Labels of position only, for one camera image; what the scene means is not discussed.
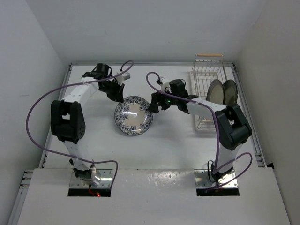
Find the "grey rim cream plate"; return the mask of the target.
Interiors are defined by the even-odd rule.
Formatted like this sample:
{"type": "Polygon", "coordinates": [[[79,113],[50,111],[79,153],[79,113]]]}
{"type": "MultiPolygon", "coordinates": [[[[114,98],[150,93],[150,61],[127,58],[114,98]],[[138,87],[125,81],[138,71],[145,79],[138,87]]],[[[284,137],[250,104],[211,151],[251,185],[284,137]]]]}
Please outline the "grey rim cream plate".
{"type": "Polygon", "coordinates": [[[209,85],[206,100],[215,104],[223,104],[224,87],[220,80],[215,79],[209,85]]]}

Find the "blue floral white plate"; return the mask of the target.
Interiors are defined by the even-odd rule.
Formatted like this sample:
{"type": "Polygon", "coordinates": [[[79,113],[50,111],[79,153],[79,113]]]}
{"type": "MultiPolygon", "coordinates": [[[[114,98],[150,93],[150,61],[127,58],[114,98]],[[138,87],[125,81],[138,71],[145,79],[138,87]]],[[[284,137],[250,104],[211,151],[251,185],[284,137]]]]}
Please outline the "blue floral white plate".
{"type": "Polygon", "coordinates": [[[140,96],[124,98],[114,110],[114,120],[118,129],[130,136],[144,134],[152,125],[153,113],[148,111],[150,104],[140,96]]]}

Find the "metal base plate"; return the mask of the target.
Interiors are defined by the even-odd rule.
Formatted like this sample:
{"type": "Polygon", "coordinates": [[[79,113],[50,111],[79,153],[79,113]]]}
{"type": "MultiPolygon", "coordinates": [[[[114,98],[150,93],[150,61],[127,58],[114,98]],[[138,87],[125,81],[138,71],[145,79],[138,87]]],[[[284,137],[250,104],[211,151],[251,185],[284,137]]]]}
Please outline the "metal base plate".
{"type": "Polygon", "coordinates": [[[93,181],[84,181],[75,176],[72,172],[69,187],[72,189],[88,188],[92,189],[108,189],[111,187],[113,180],[113,170],[112,169],[97,169],[96,176],[93,181]]]}
{"type": "Polygon", "coordinates": [[[237,188],[238,182],[236,179],[235,171],[224,175],[222,178],[218,179],[217,183],[214,182],[214,179],[211,177],[209,179],[209,173],[207,169],[194,170],[195,175],[195,186],[197,189],[207,189],[212,188],[217,185],[221,188],[237,188]]]}

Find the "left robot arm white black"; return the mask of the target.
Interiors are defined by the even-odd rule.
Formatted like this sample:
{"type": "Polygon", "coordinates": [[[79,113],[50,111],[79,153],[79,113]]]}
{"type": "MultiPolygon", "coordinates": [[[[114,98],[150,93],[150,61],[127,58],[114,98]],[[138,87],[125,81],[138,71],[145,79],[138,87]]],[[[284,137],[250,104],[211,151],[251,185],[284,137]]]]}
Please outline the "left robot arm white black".
{"type": "Polygon", "coordinates": [[[97,91],[101,91],[114,101],[122,103],[124,81],[130,78],[129,72],[120,71],[112,75],[112,69],[106,64],[99,63],[90,72],[81,77],[81,84],[76,86],[70,94],[62,100],[54,100],[51,104],[51,132],[66,146],[72,155],[70,164],[76,178],[82,183],[95,187],[101,181],[94,162],[85,162],[87,151],[79,146],[83,138],[86,125],[83,116],[83,106],[97,91]]]}

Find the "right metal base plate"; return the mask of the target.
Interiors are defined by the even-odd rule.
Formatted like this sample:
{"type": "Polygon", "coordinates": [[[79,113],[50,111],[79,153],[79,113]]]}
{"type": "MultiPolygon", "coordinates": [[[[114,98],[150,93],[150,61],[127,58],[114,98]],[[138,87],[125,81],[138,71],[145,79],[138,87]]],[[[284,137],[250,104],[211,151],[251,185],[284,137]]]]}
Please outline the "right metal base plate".
{"type": "Polygon", "coordinates": [[[195,175],[195,186],[197,189],[207,189],[212,188],[217,185],[221,188],[237,188],[238,182],[236,179],[235,171],[224,175],[222,178],[218,179],[217,183],[214,182],[214,179],[211,177],[209,179],[209,173],[207,169],[194,170],[195,175]]]}

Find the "black checkered rim plate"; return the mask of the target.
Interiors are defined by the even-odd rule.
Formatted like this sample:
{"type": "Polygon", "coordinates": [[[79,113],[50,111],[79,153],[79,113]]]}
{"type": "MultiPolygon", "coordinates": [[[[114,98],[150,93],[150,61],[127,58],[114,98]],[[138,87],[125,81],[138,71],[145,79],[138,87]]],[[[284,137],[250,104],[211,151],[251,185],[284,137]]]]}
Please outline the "black checkered rim plate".
{"type": "Polygon", "coordinates": [[[227,80],[224,84],[224,104],[234,105],[238,100],[238,89],[234,80],[227,80]]]}

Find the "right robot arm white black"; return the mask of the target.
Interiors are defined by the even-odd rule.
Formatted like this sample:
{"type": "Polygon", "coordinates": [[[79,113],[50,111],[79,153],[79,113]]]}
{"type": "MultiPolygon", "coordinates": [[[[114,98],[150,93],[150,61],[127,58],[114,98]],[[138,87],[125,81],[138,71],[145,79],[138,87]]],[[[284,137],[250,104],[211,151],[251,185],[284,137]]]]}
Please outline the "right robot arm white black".
{"type": "Polygon", "coordinates": [[[197,95],[189,95],[185,82],[181,79],[168,81],[157,79],[161,89],[151,95],[150,112],[158,113],[170,106],[180,111],[211,119],[216,128],[216,158],[209,166],[208,177],[211,183],[218,183],[224,175],[233,171],[233,163],[242,155],[238,152],[252,135],[252,129],[238,104],[216,104],[197,95]]]}

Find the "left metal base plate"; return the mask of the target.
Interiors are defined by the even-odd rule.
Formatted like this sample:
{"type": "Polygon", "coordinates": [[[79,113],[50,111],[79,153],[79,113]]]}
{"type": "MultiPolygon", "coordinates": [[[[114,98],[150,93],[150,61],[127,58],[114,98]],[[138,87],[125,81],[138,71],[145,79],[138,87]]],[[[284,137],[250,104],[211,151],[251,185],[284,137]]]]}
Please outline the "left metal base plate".
{"type": "Polygon", "coordinates": [[[69,187],[72,189],[88,188],[92,189],[108,189],[111,187],[113,180],[113,170],[112,169],[97,169],[96,176],[93,181],[84,181],[75,176],[72,172],[69,187]]]}

